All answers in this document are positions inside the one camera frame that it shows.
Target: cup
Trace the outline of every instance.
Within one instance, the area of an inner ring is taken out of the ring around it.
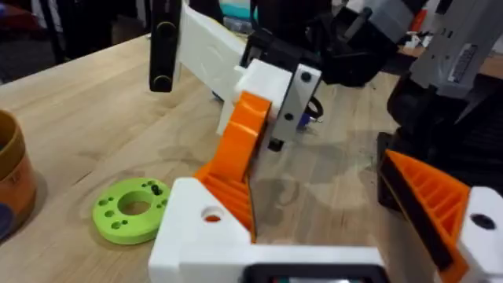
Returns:
[[[0,239],[23,224],[35,205],[36,183],[19,123],[0,110]]]

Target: green washer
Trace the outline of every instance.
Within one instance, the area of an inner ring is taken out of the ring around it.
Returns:
[[[101,236],[114,244],[150,241],[157,235],[169,196],[170,189],[152,178],[118,182],[94,204],[94,224]]]

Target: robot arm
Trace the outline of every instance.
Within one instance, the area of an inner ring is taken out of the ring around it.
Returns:
[[[413,3],[422,6],[422,2]],[[182,63],[224,100],[219,134],[241,91],[269,99],[273,130],[267,142],[269,149],[280,151],[295,136],[301,119],[322,114],[319,104],[316,110],[308,107],[316,102],[313,96],[320,81],[346,86],[368,82],[396,52],[396,42],[417,12],[400,0],[370,4],[358,13],[341,6],[305,23],[310,32],[302,36],[310,45],[304,48],[260,28],[245,43],[185,1],[155,0],[150,88],[171,91],[178,79],[178,62]]]

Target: screw hole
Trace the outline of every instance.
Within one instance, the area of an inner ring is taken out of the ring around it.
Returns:
[[[311,74],[308,72],[303,72],[302,74],[300,74],[300,79],[303,82],[308,83],[311,81]]]
[[[475,213],[470,215],[470,218],[480,228],[484,228],[485,230],[496,229],[496,223],[487,215]]]
[[[120,228],[120,225],[121,225],[120,222],[114,222],[112,223],[112,229],[117,230]]]
[[[292,120],[293,120],[293,115],[292,115],[291,113],[286,113],[286,114],[285,114],[285,119],[286,119],[287,121],[292,121]]]
[[[204,221],[209,223],[219,222],[220,220],[222,220],[223,210],[217,207],[205,208],[201,213],[201,217],[204,219]]]

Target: wooden table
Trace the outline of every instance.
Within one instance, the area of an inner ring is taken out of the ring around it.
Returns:
[[[187,71],[175,92],[150,92],[148,65],[141,37],[0,87],[39,185],[32,217],[0,246],[2,283],[149,281],[152,242],[105,241],[93,202],[121,179],[192,175],[215,152],[222,106]],[[321,86],[324,122],[261,155],[252,183],[260,243],[378,246],[394,282],[430,281],[412,229],[376,202],[376,137],[396,127],[386,111],[396,80]]]

